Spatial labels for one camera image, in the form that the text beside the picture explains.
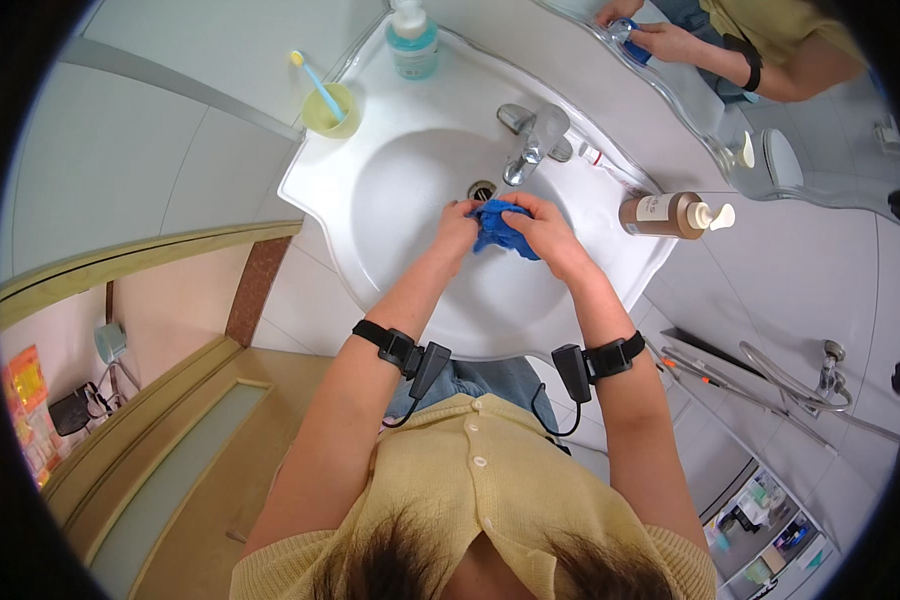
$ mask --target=brown pump bottle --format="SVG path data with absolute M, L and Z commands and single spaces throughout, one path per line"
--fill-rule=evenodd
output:
M 631 235 L 695 240 L 706 230 L 727 228 L 734 221 L 733 206 L 724 204 L 714 215 L 693 192 L 630 198 L 620 204 L 620 225 Z

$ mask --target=toothbrush cup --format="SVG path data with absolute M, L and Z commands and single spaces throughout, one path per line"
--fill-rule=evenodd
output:
M 343 111 L 343 120 L 337 120 L 320 91 L 315 89 L 303 100 L 300 120 L 304 127 L 324 138 L 345 139 L 353 136 L 360 127 L 360 109 L 353 94 L 341 83 L 326 83 L 324 88 Z

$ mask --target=jeans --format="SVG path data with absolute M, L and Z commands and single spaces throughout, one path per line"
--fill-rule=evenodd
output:
M 393 399 L 386 407 L 384 415 L 399 422 L 410 410 L 414 399 L 410 397 L 410 386 L 413 381 L 401 379 L 393 392 Z M 492 394 L 501 399 L 526 409 L 530 414 L 534 411 L 530 401 L 540 386 L 537 372 L 523 356 L 496 360 L 489 363 L 465 363 L 452 360 L 444 366 L 440 375 L 433 381 L 430 389 L 420 398 L 413 412 L 417 412 L 445 401 L 456 394 L 467 394 L 474 398 L 484 394 Z M 551 431 L 557 431 L 557 417 L 550 405 L 550 398 L 544 390 L 533 402 L 536 414 Z
M 710 14 L 700 7 L 698 0 L 650 0 L 654 6 L 660 9 L 670 19 L 670 22 L 693 34 L 694 38 L 701 42 L 713 44 L 719 48 L 725 48 L 724 38 L 710 25 Z M 700 67 L 696 68 L 700 77 L 720 96 L 725 105 L 746 102 L 744 88 L 733 81 L 711 73 Z

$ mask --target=white sink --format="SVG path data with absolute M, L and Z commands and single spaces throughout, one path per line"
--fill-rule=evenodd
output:
M 502 186 L 516 136 L 496 118 L 513 103 L 545 102 L 570 116 L 567 139 L 599 148 L 657 192 L 613 142 L 576 107 L 516 67 L 440 32 L 440 64 L 431 78 L 399 78 L 375 31 L 341 82 L 362 110 L 346 140 L 307 133 L 279 195 L 323 227 L 336 271 L 357 305 L 369 310 L 433 240 L 441 209 L 463 200 L 480 180 Z M 545 159 L 521 187 L 555 202 L 576 237 L 608 274 L 629 309 L 675 240 L 634 237 L 617 219 L 623 186 L 582 158 Z M 582 341 L 563 282 L 542 261 L 489 246 L 470 253 L 423 335 L 460 360 L 496 360 L 550 352 Z

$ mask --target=blue toothbrush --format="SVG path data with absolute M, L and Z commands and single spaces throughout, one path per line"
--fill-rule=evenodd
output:
M 323 96 L 323 102 L 330 107 L 330 111 L 336 117 L 336 122 L 343 123 L 346 115 L 340 110 L 340 105 L 337 104 L 337 101 L 333 99 L 329 92 L 327 92 L 327 89 L 324 87 L 324 84 L 321 83 L 320 78 L 317 77 L 313 70 L 311 70 L 310 65 L 303 60 L 303 54 L 300 54 L 300 51 L 298 50 L 294 50 L 289 55 L 289 61 L 296 66 L 303 67 L 303 70 L 307 72 L 307 75 L 309 75 L 310 79 L 313 81 L 313 85 L 316 86 L 316 91 L 320 92 L 320 96 Z

